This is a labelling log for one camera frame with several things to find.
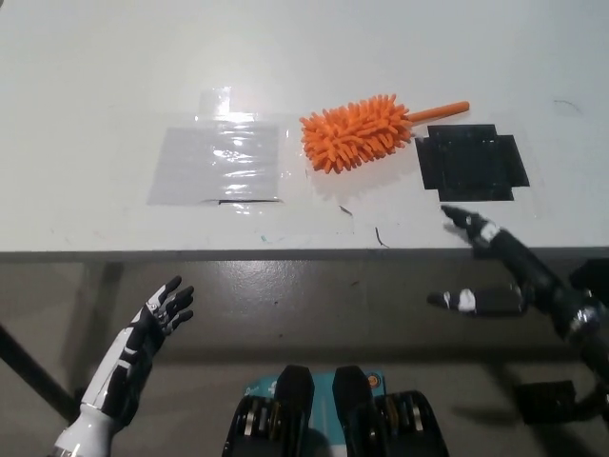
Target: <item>gray floor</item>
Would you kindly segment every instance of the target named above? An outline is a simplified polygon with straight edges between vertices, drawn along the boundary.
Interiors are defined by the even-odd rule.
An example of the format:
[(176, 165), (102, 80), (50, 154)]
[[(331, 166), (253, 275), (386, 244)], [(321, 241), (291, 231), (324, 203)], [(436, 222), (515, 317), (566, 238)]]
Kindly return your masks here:
[[(600, 421), (537, 428), (519, 421), (514, 382), (593, 385), (537, 313), (480, 322), (425, 306), (432, 289), (505, 281), (491, 263), (4, 265), (1, 322), (74, 389), (116, 331), (177, 273), (196, 287), (196, 316), (159, 354), (114, 456), (220, 455), (243, 386), (287, 363), (314, 370), (358, 363), (381, 368), (389, 390), (423, 391), (453, 456), (609, 455)], [(0, 383), (0, 455), (45, 455), (62, 420), (4, 364)]]

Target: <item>transparent plastic sheet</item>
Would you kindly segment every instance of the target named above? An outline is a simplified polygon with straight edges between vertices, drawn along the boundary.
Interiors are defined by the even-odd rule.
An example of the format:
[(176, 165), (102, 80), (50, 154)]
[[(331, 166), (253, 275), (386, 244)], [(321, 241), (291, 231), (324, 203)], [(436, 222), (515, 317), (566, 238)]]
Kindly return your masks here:
[(280, 126), (230, 111), (230, 88), (203, 93), (189, 126), (167, 129), (148, 203), (279, 201)]

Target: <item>humanoid robot hand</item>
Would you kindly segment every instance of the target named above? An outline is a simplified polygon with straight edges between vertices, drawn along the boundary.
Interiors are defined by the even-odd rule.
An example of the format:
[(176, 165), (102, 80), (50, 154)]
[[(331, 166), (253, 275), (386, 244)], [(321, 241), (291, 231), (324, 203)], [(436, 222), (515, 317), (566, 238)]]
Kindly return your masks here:
[(137, 411), (152, 358), (166, 337), (193, 316), (186, 309), (192, 303), (193, 287), (169, 296), (181, 282), (176, 276), (146, 301), (117, 335), (83, 396), (83, 403), (98, 408), (120, 427), (128, 426)]
[(128, 426), (165, 339), (193, 316), (193, 287), (173, 293), (176, 276), (159, 288), (123, 328), (95, 371), (80, 406), (80, 416), (59, 436), (52, 456), (107, 457), (112, 436)]

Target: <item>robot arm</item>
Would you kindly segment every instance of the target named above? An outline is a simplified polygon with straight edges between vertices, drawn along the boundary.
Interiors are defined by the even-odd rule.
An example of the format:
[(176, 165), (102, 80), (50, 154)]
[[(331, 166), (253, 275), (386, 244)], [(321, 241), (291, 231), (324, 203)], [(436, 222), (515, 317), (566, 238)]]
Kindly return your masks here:
[(108, 457), (114, 434), (128, 426), (167, 336), (193, 316), (193, 287), (177, 276), (159, 288), (116, 336), (81, 402), (78, 419), (59, 436), (50, 457)]

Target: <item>white tabletop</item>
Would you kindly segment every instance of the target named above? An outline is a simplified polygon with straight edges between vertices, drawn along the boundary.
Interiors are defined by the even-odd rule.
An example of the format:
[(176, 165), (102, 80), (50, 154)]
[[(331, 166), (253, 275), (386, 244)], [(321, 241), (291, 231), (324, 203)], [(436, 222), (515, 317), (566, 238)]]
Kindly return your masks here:
[[(515, 136), (531, 187), (466, 208), (533, 248), (602, 255), (608, 21), (603, 0), (6, 0), (0, 257), (465, 248), (445, 229), (438, 193), (423, 189), (414, 144), (341, 175), (302, 156), (300, 116), (394, 92), (413, 110), (468, 100), (470, 112), (442, 122)], [(192, 123), (221, 87), (232, 88), (231, 111), (287, 132), (282, 203), (152, 205), (167, 129)]]

